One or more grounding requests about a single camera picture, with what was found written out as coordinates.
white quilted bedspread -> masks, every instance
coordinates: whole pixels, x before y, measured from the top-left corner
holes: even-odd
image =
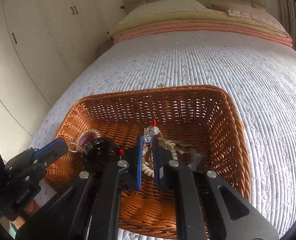
[[[245,127],[251,203],[282,236],[296,220],[296,52],[260,38],[193,31],[121,41],[60,97],[31,145],[49,143],[70,107],[90,94],[210,84],[233,98]],[[45,202],[52,194],[38,196]],[[119,230],[119,240],[150,240]]]

brown woven basket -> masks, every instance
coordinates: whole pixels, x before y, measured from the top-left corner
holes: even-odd
[[[250,200],[250,167],[243,129],[232,99],[214,86],[185,86],[118,92],[85,97],[75,103],[55,137],[75,142],[96,128],[102,136],[133,147],[152,119],[164,138],[191,144],[206,158],[199,171],[215,170]],[[180,156],[189,162],[189,155]],[[67,152],[48,167],[54,188],[83,170],[81,153]],[[159,192],[142,174],[142,190],[122,192],[119,227],[134,233],[176,239],[172,192]]]

pink pillow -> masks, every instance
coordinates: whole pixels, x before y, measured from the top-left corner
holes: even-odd
[[[253,8],[248,5],[242,5],[238,3],[221,3],[217,5],[221,10],[226,11],[231,17],[240,17],[252,19],[261,23],[265,23],[276,29],[285,32],[284,27],[269,13],[262,9]]]

silver bolt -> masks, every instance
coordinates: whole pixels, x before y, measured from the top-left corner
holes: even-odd
[[[209,178],[215,178],[217,177],[217,173],[215,171],[207,171],[207,176]]]
[[[119,166],[119,167],[125,167],[125,166],[127,166],[127,165],[128,165],[128,162],[125,161],[125,160],[120,160],[120,161],[118,161],[118,166]]]
[[[80,177],[81,179],[87,179],[87,178],[89,177],[89,172],[87,172],[87,171],[82,171],[82,172],[79,173],[79,177]]]
[[[179,162],[176,161],[176,160],[170,160],[170,161],[169,161],[169,165],[170,165],[171,167],[178,167],[178,166],[179,166]]]

red bead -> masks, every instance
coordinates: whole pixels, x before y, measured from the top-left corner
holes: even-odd
[[[155,127],[157,125],[157,121],[155,119],[151,120],[151,126]]]
[[[124,149],[119,149],[118,153],[122,156],[124,155]]]

